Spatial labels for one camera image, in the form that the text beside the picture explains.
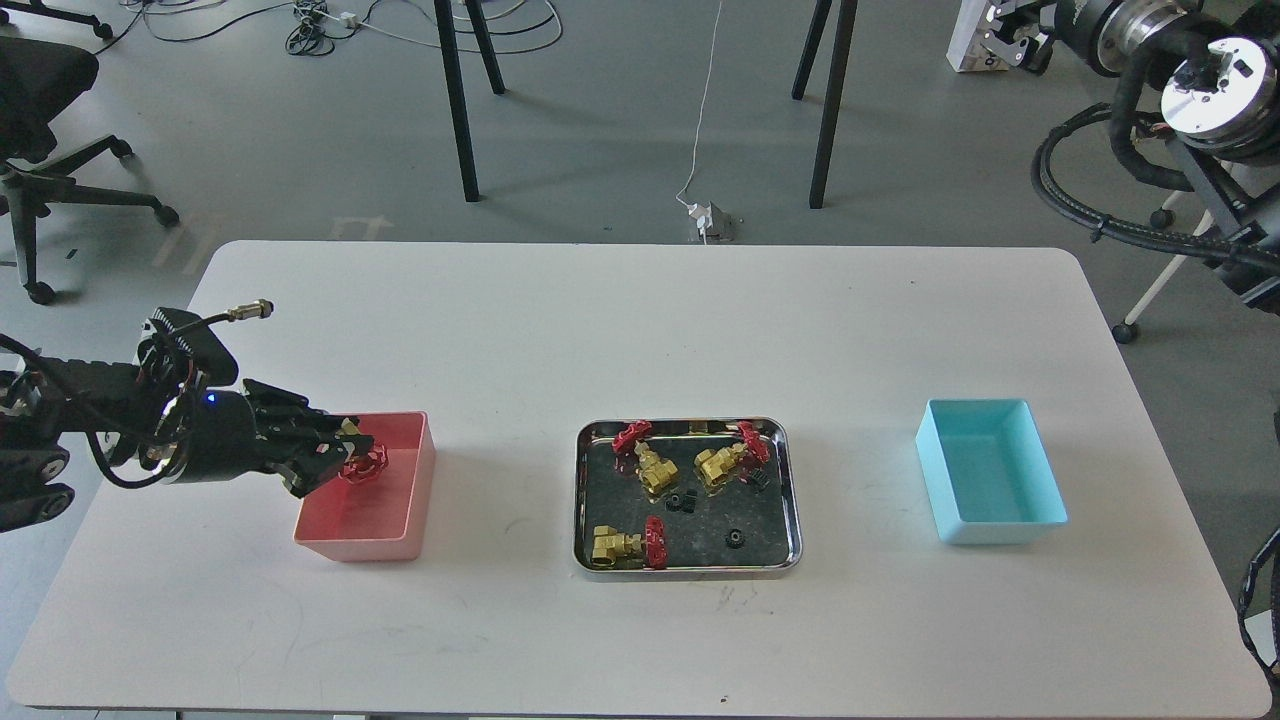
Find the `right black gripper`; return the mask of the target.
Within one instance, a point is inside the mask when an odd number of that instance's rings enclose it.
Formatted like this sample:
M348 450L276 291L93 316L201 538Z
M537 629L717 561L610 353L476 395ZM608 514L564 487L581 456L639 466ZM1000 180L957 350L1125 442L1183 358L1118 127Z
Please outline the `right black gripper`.
M980 45L1009 67L1042 76L1062 44L1094 73L1126 64L1117 14L1123 1L988 1Z

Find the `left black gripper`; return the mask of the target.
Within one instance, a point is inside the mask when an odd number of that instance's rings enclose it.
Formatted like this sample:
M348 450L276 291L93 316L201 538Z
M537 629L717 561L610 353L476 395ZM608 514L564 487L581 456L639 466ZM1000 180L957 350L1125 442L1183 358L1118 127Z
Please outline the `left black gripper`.
M353 455L366 454L360 419L310 407L296 392L246 379L241 391L206 391L192 428L163 484L230 480L250 471L278 474L296 498L334 480Z

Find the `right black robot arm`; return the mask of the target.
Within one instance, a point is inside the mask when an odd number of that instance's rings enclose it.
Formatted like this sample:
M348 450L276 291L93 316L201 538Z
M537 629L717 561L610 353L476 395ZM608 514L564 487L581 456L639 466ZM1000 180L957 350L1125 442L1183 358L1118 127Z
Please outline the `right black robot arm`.
M1228 168L1277 164L1277 4L1256 1L1231 23L1199 1L991 1L987 13L983 46L1006 64L1039 74L1062 44L1116 81L1110 101L1065 120L1036 150L1039 197L1094 238L1198 258L1247 306L1276 313L1277 188L1252 195ZM1051 158L1093 124L1137 182L1196 195L1208 229L1142 227L1073 197Z

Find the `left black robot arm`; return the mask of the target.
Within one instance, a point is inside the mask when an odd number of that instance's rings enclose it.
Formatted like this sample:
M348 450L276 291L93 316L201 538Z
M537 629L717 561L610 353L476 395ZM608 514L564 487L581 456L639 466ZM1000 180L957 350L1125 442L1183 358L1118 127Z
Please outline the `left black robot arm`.
M218 323L268 318L265 299L200 316L159 307L145 323L137 361L44 357L10 338L20 359L3 373L1 529L52 520L76 493L58 478L69 462L60 443L84 436L114 486L230 480L276 474L298 498L342 478L378 477L387 447L356 416L311 407L302 395L246 379L214 334Z

